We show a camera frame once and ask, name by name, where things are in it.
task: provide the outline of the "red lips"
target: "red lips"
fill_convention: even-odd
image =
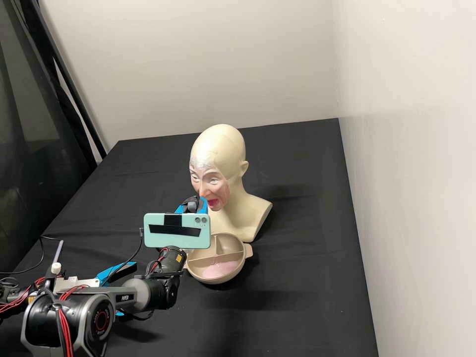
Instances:
[[[217,203],[218,203],[218,198],[214,198],[214,199],[211,199],[211,200],[207,200],[208,202],[208,205],[213,207],[215,206]]]

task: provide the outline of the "beige bowl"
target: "beige bowl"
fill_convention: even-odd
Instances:
[[[233,279],[251,256],[250,244],[229,233],[217,233],[208,249],[194,249],[187,255],[184,268],[205,284],[221,284]]]

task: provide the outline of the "mannequin nose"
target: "mannequin nose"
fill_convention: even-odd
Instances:
[[[200,189],[198,190],[198,194],[202,197],[205,197],[209,192],[210,190],[208,189],[207,185],[202,183],[200,185]]]

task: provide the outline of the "smartphone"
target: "smartphone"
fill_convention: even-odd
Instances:
[[[206,213],[144,215],[144,244],[147,247],[175,245],[183,249],[207,249],[210,242],[210,216]]]

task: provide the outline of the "white wall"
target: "white wall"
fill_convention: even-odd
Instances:
[[[106,149],[118,140],[327,119],[332,0],[42,0]]]
[[[476,3],[335,1],[334,18],[380,356],[476,356]]]

